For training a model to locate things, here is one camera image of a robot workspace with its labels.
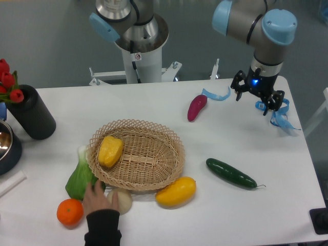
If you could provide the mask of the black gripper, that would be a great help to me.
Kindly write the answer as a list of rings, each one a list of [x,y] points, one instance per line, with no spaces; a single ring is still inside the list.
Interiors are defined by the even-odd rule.
[[[252,60],[248,73],[239,70],[232,80],[231,89],[235,90],[236,101],[240,100],[243,92],[250,92],[264,103],[263,116],[266,116],[269,110],[278,111],[285,95],[282,90],[274,90],[281,67],[282,63],[265,65],[258,60]]]

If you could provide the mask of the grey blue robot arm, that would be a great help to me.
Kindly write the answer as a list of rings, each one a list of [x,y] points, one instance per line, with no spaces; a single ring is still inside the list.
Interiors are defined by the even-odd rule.
[[[231,88],[240,100],[249,92],[265,105],[265,111],[278,111],[284,91],[274,84],[286,52],[294,41],[297,19],[291,12],[274,8],[275,1],[221,1],[216,7],[212,27],[254,48],[247,73],[238,71]]]

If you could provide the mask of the black sleeved forearm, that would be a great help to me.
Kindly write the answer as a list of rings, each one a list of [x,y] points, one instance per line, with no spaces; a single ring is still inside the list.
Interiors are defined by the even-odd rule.
[[[113,209],[97,210],[87,215],[88,232],[84,236],[85,245],[120,245],[119,217],[120,213]]]

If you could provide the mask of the bare human hand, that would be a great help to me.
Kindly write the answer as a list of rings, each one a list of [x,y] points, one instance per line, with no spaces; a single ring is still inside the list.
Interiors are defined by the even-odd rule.
[[[108,201],[99,180],[94,186],[88,183],[83,199],[83,208],[86,216],[99,210],[119,211],[118,193],[114,192],[112,201]]]

